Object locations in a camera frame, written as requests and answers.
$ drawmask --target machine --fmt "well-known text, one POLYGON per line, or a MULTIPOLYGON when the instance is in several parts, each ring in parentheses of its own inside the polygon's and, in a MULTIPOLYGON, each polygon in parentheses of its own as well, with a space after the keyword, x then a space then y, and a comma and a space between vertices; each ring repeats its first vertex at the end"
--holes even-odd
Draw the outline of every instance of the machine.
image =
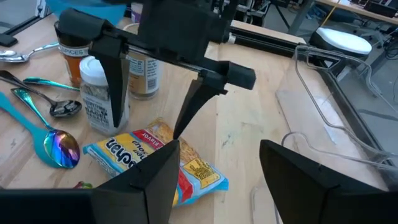
MULTIPOLYGON (((131 0, 107 0, 125 4, 131 0)), ((229 83, 252 89, 253 69, 205 58, 209 41, 236 42, 282 55, 295 45, 231 29, 238 0, 223 6, 211 0, 145 0, 137 35, 67 9, 58 29, 71 39, 91 41, 89 54, 102 64, 109 85, 114 124, 121 119, 127 90, 128 51, 148 55, 198 72, 175 124, 174 139, 212 97, 227 94, 229 83), (220 13, 213 12, 215 7, 220 13)), ((138 165, 90 190, 0 190, 1 223, 136 223, 166 224, 172 209, 179 163, 173 140, 138 165)), ((383 192, 350 179, 270 141, 261 142, 260 158, 282 220, 291 223, 386 223, 394 219, 394 192, 383 192)))

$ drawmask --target floor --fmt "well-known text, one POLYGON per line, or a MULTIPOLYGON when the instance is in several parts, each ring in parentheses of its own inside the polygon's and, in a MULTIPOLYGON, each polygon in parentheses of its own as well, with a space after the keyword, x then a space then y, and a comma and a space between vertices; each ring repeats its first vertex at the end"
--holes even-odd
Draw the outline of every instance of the floor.
POLYGON ((0 0, 0 34, 35 14, 36 0, 0 0))
MULTIPOLYGON (((285 8, 281 8, 281 11, 289 24, 291 24, 295 18, 296 12, 285 8)), ((287 32, 287 27, 284 25, 274 6, 271 6, 266 18, 266 28, 280 32, 287 32)), ((318 26, 319 23, 315 19, 305 19, 303 24, 300 26, 298 35, 308 33, 308 30, 313 32, 318 26)), ((334 24, 331 22, 326 23, 326 27, 333 27, 336 30, 349 33, 353 33, 354 30, 353 27, 345 26, 344 24, 334 24)), ((382 52, 382 49, 373 47, 366 62, 371 63, 382 52)), ((392 109, 392 107, 390 107, 381 97, 373 96, 362 80, 358 80, 356 77, 347 76, 341 81, 343 91, 345 91, 347 97, 354 106, 362 111, 360 112, 361 116, 377 140, 381 143, 384 150, 394 152, 396 154, 398 154, 398 96, 395 99, 394 94, 396 93, 398 95, 398 82, 396 82, 398 78, 397 71, 397 61, 390 60, 372 75, 372 81, 382 91, 382 96, 394 109, 392 109), (367 111, 376 112, 378 115, 369 115, 367 111)))

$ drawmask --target white cap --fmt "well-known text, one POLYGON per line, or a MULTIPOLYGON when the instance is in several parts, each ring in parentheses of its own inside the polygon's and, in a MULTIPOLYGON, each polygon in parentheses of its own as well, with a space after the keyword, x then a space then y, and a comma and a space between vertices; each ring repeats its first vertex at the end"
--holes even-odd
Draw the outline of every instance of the white cap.
POLYGON ((80 61, 80 76, 84 82, 92 85, 108 85, 101 62, 95 59, 93 56, 85 57, 82 61, 80 61))

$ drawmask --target ramen noodle package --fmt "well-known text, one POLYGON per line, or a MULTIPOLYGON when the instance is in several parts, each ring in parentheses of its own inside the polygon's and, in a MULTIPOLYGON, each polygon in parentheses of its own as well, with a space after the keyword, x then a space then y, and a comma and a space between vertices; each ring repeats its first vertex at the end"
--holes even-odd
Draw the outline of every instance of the ramen noodle package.
MULTIPOLYGON (((120 134, 83 148, 96 159, 111 177, 124 172, 173 138, 173 130, 157 119, 146 129, 120 134)), ((180 173, 173 206, 191 204, 202 195, 228 190, 228 180, 198 153, 180 140, 180 173)))

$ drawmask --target spoon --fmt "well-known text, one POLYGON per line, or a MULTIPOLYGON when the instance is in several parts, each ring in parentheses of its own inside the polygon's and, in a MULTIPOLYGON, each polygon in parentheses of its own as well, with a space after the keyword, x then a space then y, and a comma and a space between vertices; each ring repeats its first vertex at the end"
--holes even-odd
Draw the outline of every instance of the spoon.
POLYGON ((17 54, 17 52, 13 50, 0 50, 0 57, 9 57, 17 54))
POLYGON ((25 84, 38 84, 38 85, 49 85, 49 86, 55 86, 55 87, 59 87, 59 88, 64 88, 67 90, 74 90, 74 91, 80 91, 79 88, 75 88, 72 86, 68 86, 68 85, 64 85, 61 83, 57 83, 55 81, 51 81, 51 80, 46 80, 44 78, 40 78, 40 77, 27 77, 23 80, 23 82, 25 84))
POLYGON ((66 131, 51 127, 34 105, 27 90, 23 88, 13 88, 11 91, 40 118, 44 126, 49 130, 47 135, 48 138, 44 141, 47 154, 61 167, 75 167, 80 158, 79 145, 76 139, 66 131))
POLYGON ((39 48, 34 49, 33 51, 31 51, 27 55, 14 54, 14 55, 9 56, 9 57, 0 57, 0 62, 11 62, 11 63, 27 62, 29 60, 29 57, 32 56, 32 54, 34 54, 36 52, 39 52, 41 50, 47 50, 47 49, 51 49, 51 48, 58 47, 58 46, 59 46, 58 42, 55 42, 55 43, 52 43, 52 44, 47 44, 47 45, 44 45, 43 47, 39 47, 39 48))
POLYGON ((69 155, 73 156, 71 161, 74 163, 67 163, 62 161, 66 168, 72 168, 76 165, 77 161, 80 158, 80 150, 76 150, 74 147, 70 147, 70 143, 66 141, 68 138, 66 135, 60 135, 55 130, 47 131, 42 128, 37 127, 32 124, 28 119, 24 117, 24 115, 20 114, 18 110, 13 107, 11 102, 5 96, 4 93, 0 92, 0 108, 6 110, 11 116, 13 116, 17 121, 19 121, 22 125, 25 126, 26 129, 29 130, 33 137, 33 147, 37 154, 37 156, 45 162, 47 165, 59 168, 61 165, 56 162, 57 157, 52 157, 52 155, 56 154, 55 152, 68 152, 69 155))
POLYGON ((51 100, 48 96, 44 95, 43 93, 24 84, 22 81, 20 81, 17 77, 15 77, 13 74, 9 73, 8 71, 5 71, 5 70, 0 71, 0 80, 11 83, 18 87, 23 87, 23 88, 31 91, 32 93, 35 93, 35 94, 41 96, 42 98, 46 99, 51 104, 51 108, 50 108, 51 116, 54 116, 56 118, 63 118, 63 117, 71 116, 81 110, 80 102, 75 101, 75 100, 64 100, 64 101, 51 100))

